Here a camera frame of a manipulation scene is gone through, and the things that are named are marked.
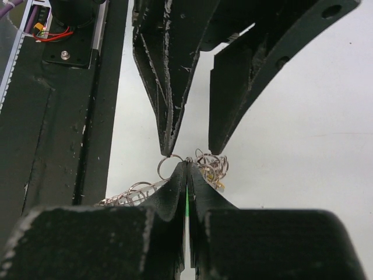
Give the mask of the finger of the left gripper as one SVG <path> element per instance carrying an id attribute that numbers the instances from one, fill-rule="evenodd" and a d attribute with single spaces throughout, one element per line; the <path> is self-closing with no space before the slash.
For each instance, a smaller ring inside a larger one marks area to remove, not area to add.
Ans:
<path id="1" fill-rule="evenodd" d="M 254 26 L 214 56 L 209 150 L 222 153 L 244 114 L 277 73 L 359 1 L 260 1 Z"/>

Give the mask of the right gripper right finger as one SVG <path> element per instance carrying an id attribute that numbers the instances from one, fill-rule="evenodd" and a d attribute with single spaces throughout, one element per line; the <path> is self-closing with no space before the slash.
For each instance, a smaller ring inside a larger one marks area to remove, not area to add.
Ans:
<path id="1" fill-rule="evenodd" d="M 187 165 L 196 279 L 365 279 L 340 219 L 320 209 L 240 209 Z"/>

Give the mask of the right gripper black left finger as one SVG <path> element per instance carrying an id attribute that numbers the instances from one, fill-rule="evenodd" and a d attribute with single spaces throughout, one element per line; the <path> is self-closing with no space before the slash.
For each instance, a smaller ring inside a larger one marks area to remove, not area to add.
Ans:
<path id="1" fill-rule="evenodd" d="M 2 279 L 179 279 L 187 164 L 138 206 L 34 208 L 1 255 Z"/>

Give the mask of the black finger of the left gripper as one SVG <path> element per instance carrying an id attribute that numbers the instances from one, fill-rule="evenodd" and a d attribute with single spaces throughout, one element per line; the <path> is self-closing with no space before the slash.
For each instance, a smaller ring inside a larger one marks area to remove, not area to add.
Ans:
<path id="1" fill-rule="evenodd" d="M 218 1 L 135 1 L 133 57 L 155 113 L 160 152 L 173 153 L 200 47 Z"/>

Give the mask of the green key tag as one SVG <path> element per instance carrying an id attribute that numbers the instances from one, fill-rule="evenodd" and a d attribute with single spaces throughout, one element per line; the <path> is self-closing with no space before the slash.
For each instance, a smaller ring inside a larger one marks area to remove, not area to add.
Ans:
<path id="1" fill-rule="evenodd" d="M 185 217 L 188 218 L 189 217 L 189 213 L 190 213 L 190 210 L 189 210 L 189 187 L 187 186 L 186 187 L 186 203 L 185 203 Z"/>

